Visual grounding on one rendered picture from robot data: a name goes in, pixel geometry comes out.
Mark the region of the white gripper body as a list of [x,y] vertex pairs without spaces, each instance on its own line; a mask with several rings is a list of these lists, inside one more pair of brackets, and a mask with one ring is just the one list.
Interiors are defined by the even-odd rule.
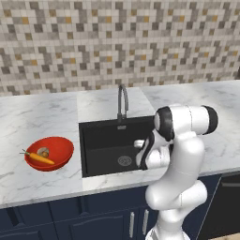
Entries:
[[147,155],[143,151],[137,154],[136,164],[140,170],[145,171],[147,169],[146,158],[147,158]]

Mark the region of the black sink basin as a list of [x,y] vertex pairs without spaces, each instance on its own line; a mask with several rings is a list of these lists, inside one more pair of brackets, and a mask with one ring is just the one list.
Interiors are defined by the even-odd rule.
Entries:
[[85,122],[79,124],[82,176],[136,171],[136,140],[154,129],[154,116]]

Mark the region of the navy panel under sink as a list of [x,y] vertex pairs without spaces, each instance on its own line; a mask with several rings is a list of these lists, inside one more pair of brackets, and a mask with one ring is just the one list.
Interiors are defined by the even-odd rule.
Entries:
[[146,205],[146,187],[134,187],[49,202],[54,220],[76,218]]

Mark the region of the red bowl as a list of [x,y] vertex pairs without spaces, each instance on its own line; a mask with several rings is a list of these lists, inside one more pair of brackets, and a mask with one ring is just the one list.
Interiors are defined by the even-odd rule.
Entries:
[[29,154],[36,154],[40,148],[47,149],[48,159],[54,162],[53,165],[37,161],[28,155],[25,155],[24,159],[29,166],[42,172],[51,172],[60,169],[68,163],[74,152],[73,143],[64,137],[40,139],[32,143],[26,151]]

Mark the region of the dark grey tap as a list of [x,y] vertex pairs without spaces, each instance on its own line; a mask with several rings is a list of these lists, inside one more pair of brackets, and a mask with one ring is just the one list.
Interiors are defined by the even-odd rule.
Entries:
[[118,86],[118,112],[117,121],[121,123],[127,118],[128,112],[128,92],[123,84]]

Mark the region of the navy cupboard door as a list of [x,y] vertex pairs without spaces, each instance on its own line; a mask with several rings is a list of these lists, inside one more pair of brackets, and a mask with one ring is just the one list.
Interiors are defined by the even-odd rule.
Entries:
[[207,188],[207,200],[205,203],[199,205],[193,211],[191,211],[184,220],[183,230],[190,240],[197,240],[197,236],[203,224],[209,205],[216,192],[216,189],[218,188],[218,182],[220,178],[220,174],[200,177],[200,180]]
[[57,221],[59,240],[129,240],[128,210]]
[[158,219],[158,211],[152,210],[149,207],[140,207],[139,208],[139,220],[138,220],[138,231],[137,231],[137,240],[145,240],[145,236],[143,235],[143,215],[144,210],[147,209],[149,211],[148,222],[147,222],[147,230],[146,234],[155,226]]
[[52,223],[0,230],[0,240],[58,240]]

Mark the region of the black dishwasher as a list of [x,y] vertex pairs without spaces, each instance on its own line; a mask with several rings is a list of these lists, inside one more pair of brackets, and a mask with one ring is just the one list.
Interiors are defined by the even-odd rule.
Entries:
[[240,233],[240,173],[227,173],[221,177],[198,240],[235,233]]

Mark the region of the beige brown mushroom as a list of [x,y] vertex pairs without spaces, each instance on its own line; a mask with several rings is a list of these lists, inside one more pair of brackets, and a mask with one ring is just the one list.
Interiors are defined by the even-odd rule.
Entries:
[[41,147],[37,150],[37,154],[41,157],[47,158],[49,156],[49,149],[47,147]]

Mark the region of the orange carrot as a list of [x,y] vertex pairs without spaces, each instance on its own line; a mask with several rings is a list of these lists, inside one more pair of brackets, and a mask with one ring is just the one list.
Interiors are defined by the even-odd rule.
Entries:
[[20,153],[20,154],[25,154],[27,156],[29,156],[30,158],[36,160],[36,161],[39,161],[39,162],[43,162],[43,163],[46,163],[46,164],[50,164],[50,165],[54,165],[54,162],[50,159],[47,159],[45,157],[42,157],[38,154],[35,154],[35,153],[28,153],[26,152],[24,149],[23,149],[23,152]]

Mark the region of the navy drawer front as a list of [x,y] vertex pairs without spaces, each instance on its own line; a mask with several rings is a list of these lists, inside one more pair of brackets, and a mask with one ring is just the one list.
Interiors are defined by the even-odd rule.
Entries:
[[41,202],[0,209],[0,233],[19,229],[53,234],[55,229],[50,206]]

